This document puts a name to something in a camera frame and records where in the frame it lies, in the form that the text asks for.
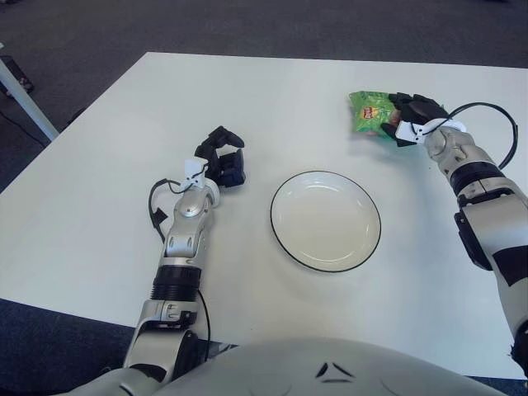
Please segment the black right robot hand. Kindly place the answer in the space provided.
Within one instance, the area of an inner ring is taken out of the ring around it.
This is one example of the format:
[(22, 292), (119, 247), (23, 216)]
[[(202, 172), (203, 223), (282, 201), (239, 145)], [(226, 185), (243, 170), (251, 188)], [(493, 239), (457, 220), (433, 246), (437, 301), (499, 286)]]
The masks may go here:
[(434, 119), (446, 119), (449, 114), (436, 101), (418, 94), (412, 96), (407, 93), (397, 92), (388, 95), (389, 100), (398, 112), (396, 120), (383, 123), (381, 129), (393, 140), (398, 147), (414, 145), (414, 143), (398, 139), (396, 131), (401, 121), (411, 122), (415, 125), (425, 125)]

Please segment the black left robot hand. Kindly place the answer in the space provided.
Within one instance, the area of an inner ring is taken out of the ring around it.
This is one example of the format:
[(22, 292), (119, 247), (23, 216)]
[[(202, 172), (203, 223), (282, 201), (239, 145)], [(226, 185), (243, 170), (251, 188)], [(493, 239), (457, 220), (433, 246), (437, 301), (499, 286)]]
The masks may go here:
[[(232, 153), (219, 155), (224, 146), (236, 148)], [(246, 179), (243, 163), (245, 143), (235, 133), (222, 125), (214, 129), (196, 148), (195, 156), (207, 162), (205, 177), (226, 188), (241, 186)]]

